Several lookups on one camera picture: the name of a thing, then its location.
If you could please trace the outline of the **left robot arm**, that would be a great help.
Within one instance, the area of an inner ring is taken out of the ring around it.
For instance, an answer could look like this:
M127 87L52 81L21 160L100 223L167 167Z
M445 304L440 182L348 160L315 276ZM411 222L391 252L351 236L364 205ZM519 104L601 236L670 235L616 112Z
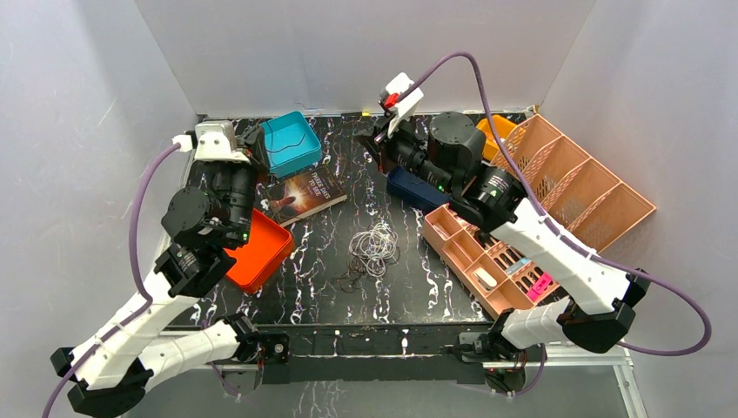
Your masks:
M138 212L131 215L129 255L136 293L88 340L51 356L72 409L118 417L163 381L221 360L265 362L269 346L245 315L235 313L173 340L161 332L205 297L235 266L231 252L252 235L257 184L270 171L265 131L238 135L228 120L206 121L172 140L170 152L191 152L201 169L178 190L161 220L170 244L142 274Z

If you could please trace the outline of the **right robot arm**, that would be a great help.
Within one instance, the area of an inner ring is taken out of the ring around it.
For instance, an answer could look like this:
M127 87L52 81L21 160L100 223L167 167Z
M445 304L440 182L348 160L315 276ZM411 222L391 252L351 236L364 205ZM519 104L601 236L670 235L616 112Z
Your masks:
M596 261L591 248L579 251L575 236L537 213L519 180L483 162L486 135L468 116L433 117L427 138L417 136L408 120L380 117L352 138L382 172L397 165L449 194L451 210L477 227L477 240L494 238L520 251L567 292L543 307L505 311L474 342L475 352L510 361L531 346L569 341L604 354L627 334L648 284Z

